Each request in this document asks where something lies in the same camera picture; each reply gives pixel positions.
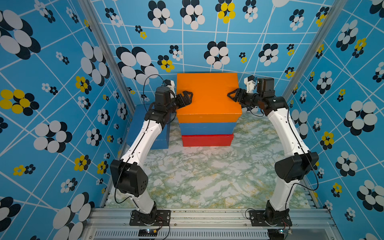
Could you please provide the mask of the orange shoebox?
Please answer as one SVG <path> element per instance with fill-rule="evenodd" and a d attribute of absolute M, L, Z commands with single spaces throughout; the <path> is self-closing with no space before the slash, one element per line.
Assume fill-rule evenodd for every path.
<path fill-rule="evenodd" d="M 242 115 L 242 107 L 227 94 L 238 88 L 236 73 L 177 74 L 177 93 L 193 93 L 192 103 L 177 110 L 179 123 L 237 122 Z"/>

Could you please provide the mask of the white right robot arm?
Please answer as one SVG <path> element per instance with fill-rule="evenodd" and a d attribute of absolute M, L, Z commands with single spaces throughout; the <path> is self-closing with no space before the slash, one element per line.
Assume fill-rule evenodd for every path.
<path fill-rule="evenodd" d="M 277 97 L 273 78 L 254 78 L 246 89 L 236 89 L 227 96 L 247 109 L 259 108 L 275 127 L 282 142 L 283 160 L 274 165 L 278 176 L 272 197 L 267 201 L 264 220 L 269 226 L 291 226 L 289 205 L 294 190 L 318 162 L 319 156 L 306 146 L 294 126 L 289 106 L 283 97 Z"/>

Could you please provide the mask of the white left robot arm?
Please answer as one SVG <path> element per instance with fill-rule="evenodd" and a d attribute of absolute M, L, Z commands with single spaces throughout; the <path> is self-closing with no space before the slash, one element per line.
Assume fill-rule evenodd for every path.
<path fill-rule="evenodd" d="M 149 178 L 142 166 L 156 138 L 171 122 L 171 114 L 190 105 L 192 99 L 192 92 L 183 91 L 176 95 L 169 87 L 158 87 L 155 101 L 149 106 L 133 144 L 120 160 L 110 164 L 115 190 L 133 201 L 139 220 L 146 225 L 154 224 L 159 218 L 156 202 L 147 191 Z"/>

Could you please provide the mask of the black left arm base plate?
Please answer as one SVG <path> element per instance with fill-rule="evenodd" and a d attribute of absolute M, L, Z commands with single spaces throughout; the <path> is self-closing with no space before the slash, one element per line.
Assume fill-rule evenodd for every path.
<path fill-rule="evenodd" d="M 131 212 L 130 226 L 169 226 L 171 220 L 170 210 L 156 210 L 150 214 L 143 214 L 137 210 Z"/>

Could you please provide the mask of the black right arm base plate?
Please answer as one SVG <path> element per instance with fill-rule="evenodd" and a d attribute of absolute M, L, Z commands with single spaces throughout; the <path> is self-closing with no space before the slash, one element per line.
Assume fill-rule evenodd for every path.
<path fill-rule="evenodd" d="M 249 210 L 246 213 L 247 218 L 251 221 L 253 227 L 291 227 L 292 221 L 289 216 L 289 210 L 275 211 L 274 209 Z"/>

